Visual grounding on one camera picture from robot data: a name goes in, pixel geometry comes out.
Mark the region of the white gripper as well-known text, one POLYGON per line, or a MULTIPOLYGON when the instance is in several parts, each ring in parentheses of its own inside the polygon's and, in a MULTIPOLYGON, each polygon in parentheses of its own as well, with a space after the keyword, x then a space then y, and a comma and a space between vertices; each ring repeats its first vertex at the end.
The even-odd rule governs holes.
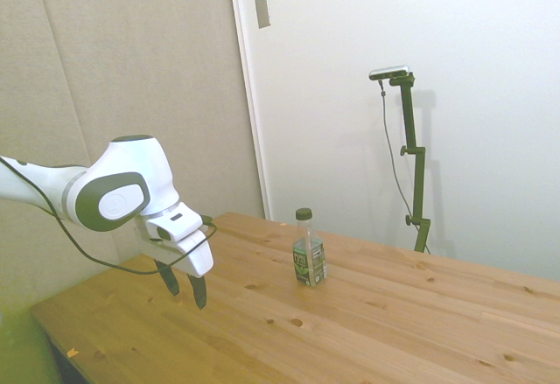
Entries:
POLYGON ((208 227, 202 219, 187 216, 136 217, 142 252, 156 259, 157 271, 165 286, 175 297, 180 292, 179 282, 169 266, 186 272, 197 307, 207 305, 207 285, 204 275, 214 266, 211 248, 207 242, 208 227))

